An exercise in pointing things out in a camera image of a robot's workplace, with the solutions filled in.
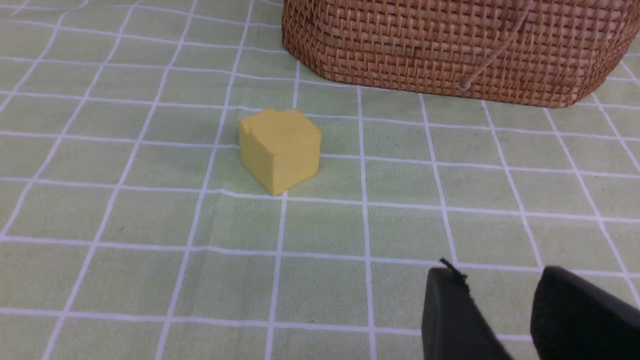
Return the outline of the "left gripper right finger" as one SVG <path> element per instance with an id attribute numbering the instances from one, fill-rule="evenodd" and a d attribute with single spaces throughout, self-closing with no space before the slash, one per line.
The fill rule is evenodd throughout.
<path id="1" fill-rule="evenodd" d="M 637 360 L 637 308 L 560 266 L 535 288 L 530 334 L 542 360 Z"/>

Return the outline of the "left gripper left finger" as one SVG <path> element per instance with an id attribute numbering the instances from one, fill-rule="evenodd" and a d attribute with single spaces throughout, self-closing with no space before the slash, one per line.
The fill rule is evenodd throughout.
<path id="1" fill-rule="evenodd" d="M 511 360 L 476 305 L 467 275 L 445 258 L 428 271 L 422 312 L 425 360 Z"/>

